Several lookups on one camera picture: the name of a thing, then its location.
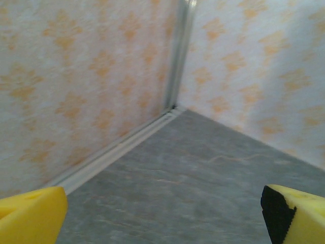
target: gray floor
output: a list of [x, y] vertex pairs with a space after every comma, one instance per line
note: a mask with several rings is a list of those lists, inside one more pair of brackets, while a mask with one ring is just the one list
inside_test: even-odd
[[325, 172], [188, 111], [69, 196], [57, 243], [271, 243], [266, 184], [325, 196]]

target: gray vinyl floor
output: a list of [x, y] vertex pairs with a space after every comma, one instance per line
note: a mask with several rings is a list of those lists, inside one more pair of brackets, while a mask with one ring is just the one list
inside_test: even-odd
[[57, 243], [270, 244], [266, 184], [325, 196], [325, 172], [187, 111], [69, 195]]

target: wall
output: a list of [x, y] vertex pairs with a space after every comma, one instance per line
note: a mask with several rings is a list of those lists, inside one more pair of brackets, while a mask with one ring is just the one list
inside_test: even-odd
[[174, 0], [0, 3], [0, 197], [43, 185], [163, 109]]
[[181, 105], [325, 169], [325, 4], [201, 0]]

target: floor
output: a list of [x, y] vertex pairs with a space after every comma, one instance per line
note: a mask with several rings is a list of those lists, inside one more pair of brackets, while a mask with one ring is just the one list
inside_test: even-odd
[[266, 184], [325, 196], [325, 172], [187, 111], [69, 195], [57, 243], [270, 244]]

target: baseboard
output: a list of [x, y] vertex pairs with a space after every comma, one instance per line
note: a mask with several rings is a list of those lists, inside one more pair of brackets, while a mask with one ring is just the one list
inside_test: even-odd
[[44, 187], [62, 186], [66, 194], [70, 194], [88, 180], [103, 171], [106, 167], [121, 158], [127, 152], [135, 148], [141, 142], [149, 138], [165, 125], [177, 118], [186, 109], [178, 107], [167, 112], [160, 118], [147, 124], [137, 132], [131, 132], [129, 136], [122, 138], [113, 145], [101, 150], [87, 160], [80, 168], [71, 169], [55, 180], [49, 182]]

